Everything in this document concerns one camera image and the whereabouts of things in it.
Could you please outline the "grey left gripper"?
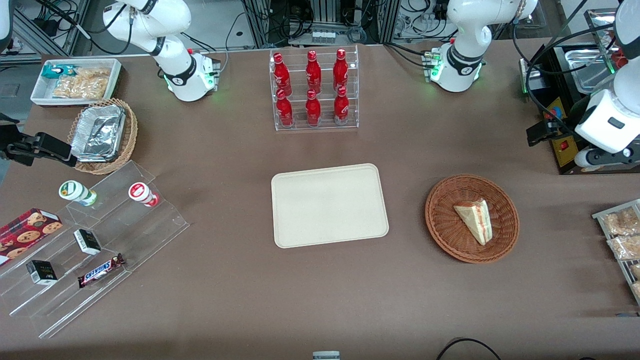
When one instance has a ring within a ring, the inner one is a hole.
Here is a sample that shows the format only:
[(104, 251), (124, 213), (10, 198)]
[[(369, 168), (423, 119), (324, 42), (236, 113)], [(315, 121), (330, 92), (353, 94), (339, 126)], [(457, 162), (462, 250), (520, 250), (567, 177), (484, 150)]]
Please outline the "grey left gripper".
[[(540, 142), (560, 139), (567, 135), (562, 121), (542, 119), (526, 129), (526, 143), (534, 147)], [(606, 152), (601, 148), (585, 148), (574, 157), (578, 167), (602, 167), (635, 164), (640, 161), (638, 147), (626, 147), (617, 153)]]

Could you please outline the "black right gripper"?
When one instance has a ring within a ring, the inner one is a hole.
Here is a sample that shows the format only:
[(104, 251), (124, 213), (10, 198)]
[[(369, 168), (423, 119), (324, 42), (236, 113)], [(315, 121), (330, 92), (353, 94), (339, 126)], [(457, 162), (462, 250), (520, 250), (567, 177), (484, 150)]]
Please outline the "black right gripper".
[(34, 158), (45, 158), (75, 167), (77, 157), (68, 143), (45, 132), (38, 132), (32, 141), (22, 141), (18, 129), (20, 121), (0, 114), (0, 150), (6, 151), (6, 159), (17, 163), (32, 163)]

